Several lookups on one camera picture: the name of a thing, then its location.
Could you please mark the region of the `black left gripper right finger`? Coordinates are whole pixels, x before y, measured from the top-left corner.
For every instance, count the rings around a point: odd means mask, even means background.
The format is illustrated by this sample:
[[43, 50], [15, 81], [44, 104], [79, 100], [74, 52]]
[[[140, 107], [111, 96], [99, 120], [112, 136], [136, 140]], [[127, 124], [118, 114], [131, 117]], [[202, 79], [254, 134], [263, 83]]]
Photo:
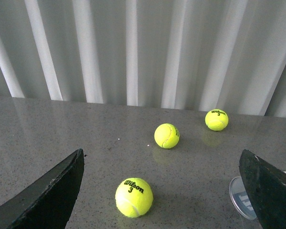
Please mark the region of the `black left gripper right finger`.
[[286, 229], [286, 173], [248, 150], [239, 171], [262, 228]]

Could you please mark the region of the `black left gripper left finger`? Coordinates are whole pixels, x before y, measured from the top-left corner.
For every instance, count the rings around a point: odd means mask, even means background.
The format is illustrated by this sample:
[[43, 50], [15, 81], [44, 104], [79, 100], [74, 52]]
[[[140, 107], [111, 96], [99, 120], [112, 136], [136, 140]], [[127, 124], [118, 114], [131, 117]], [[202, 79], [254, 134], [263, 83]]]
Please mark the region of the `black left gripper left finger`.
[[78, 149], [0, 206], [0, 229], [63, 229], [73, 211], [84, 172]]

